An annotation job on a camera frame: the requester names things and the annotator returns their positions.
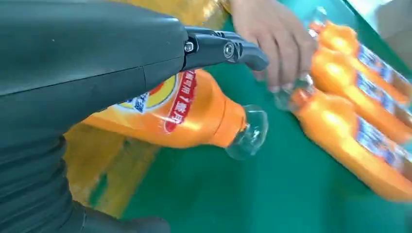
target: orange bottle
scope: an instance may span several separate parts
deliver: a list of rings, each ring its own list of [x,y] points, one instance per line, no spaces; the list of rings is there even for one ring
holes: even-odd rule
[[[410,102],[412,85],[404,76],[361,44],[352,28],[328,21],[323,8],[318,8],[313,18],[309,29],[312,35],[316,34],[319,44],[350,55],[352,66],[363,73],[373,73],[374,75],[369,75],[369,79],[397,102],[401,104]]]
[[[320,90],[347,98],[356,112],[397,143],[412,137],[412,116],[380,87],[371,74],[352,66],[343,53],[320,46],[312,57],[311,76]]]
[[[230,156],[254,155],[268,130],[259,107],[226,97],[204,70],[172,76],[154,90],[94,113],[84,123],[165,147],[211,144]]]
[[[284,93],[278,103],[287,104],[306,136],[376,193],[412,200],[412,178],[406,176],[410,167],[404,166],[410,154],[358,116],[351,102],[308,85]]]

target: bottle label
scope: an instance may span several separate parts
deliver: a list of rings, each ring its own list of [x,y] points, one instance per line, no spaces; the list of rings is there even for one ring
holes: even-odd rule
[[[145,114],[167,103],[175,94],[178,83],[178,75],[173,75],[153,90],[114,106],[121,111]]]
[[[371,70],[378,73],[386,82],[392,82],[393,68],[370,51],[365,45],[359,46],[358,59]]]
[[[391,114],[395,112],[395,101],[392,97],[360,72],[358,72],[357,87],[371,98],[377,100],[386,111]]]
[[[165,120],[164,128],[166,133],[173,132],[177,125],[185,121],[194,99],[195,87],[197,85],[196,72],[189,70],[180,75],[180,86],[169,115]]]
[[[406,156],[405,150],[389,140],[363,118],[359,117],[358,123],[357,142],[375,156],[383,159],[390,166],[400,168],[402,166],[402,158]]]

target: green surface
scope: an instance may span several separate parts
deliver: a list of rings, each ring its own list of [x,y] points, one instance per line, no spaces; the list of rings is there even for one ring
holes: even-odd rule
[[[315,6],[325,7],[331,20],[357,29],[361,41],[395,68],[406,70],[345,3],[283,2],[302,19]],[[231,22],[224,29],[232,30]],[[291,114],[275,108],[265,85],[255,82],[246,67],[223,64],[208,70],[231,99],[267,111],[266,143],[255,158],[243,162],[210,146],[163,149],[125,218],[161,216],[175,233],[407,232],[407,206],[382,200],[311,143]]]

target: hand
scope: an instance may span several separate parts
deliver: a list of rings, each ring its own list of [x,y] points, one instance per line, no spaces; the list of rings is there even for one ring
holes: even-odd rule
[[[255,76],[266,78],[270,91],[291,88],[310,70],[315,40],[284,5],[275,0],[231,0],[231,12],[237,33],[269,57],[267,74],[256,72]]]

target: black clamp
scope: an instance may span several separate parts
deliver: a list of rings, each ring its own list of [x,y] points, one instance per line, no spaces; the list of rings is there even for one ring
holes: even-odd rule
[[[184,44],[185,63],[182,71],[223,62],[245,63],[252,70],[264,70],[267,56],[253,43],[233,32],[186,27],[189,39]]]

